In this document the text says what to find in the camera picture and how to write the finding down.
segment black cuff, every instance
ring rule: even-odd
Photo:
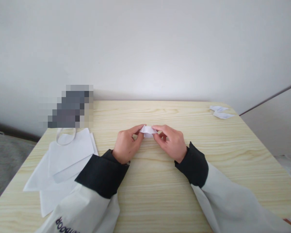
[[[108,150],[101,157],[92,155],[75,181],[110,199],[116,194],[128,168],[129,165],[120,164]]]
[[[176,168],[182,172],[194,186],[202,188],[208,176],[208,164],[205,155],[190,142],[187,153],[181,163],[175,161]]]

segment hand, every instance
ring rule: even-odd
[[[171,158],[181,163],[187,153],[183,133],[167,125],[152,126],[152,129],[162,131],[160,134],[153,134],[154,140]]]
[[[139,130],[144,125],[146,124],[134,126],[118,133],[112,154],[121,164],[128,163],[139,150],[144,138],[144,134],[140,133]],[[138,135],[136,141],[133,139],[134,134]]]

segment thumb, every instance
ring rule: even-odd
[[[158,135],[158,133],[153,134],[154,140],[157,142],[157,144],[163,149],[164,145],[166,142],[164,142],[160,136]]]
[[[145,136],[144,136],[144,133],[139,132],[139,133],[138,133],[138,137],[137,137],[135,143],[136,143],[138,146],[140,146],[141,143],[142,143],[142,140],[144,139],[144,137],[145,137]]]

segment jacket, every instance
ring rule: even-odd
[[[190,142],[183,161],[175,161],[196,195],[214,233],[291,233],[291,225],[264,209],[247,188],[230,181],[208,163]],[[113,232],[120,207],[117,189],[129,164],[120,164],[108,150],[93,155],[64,198],[36,233]]]

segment person's left hand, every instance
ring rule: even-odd
[[[139,130],[141,130],[144,125],[146,124],[134,126],[118,133],[112,154],[121,164],[128,163],[139,150],[144,138],[144,134],[140,133]],[[138,135],[136,141],[133,139],[134,134]]]

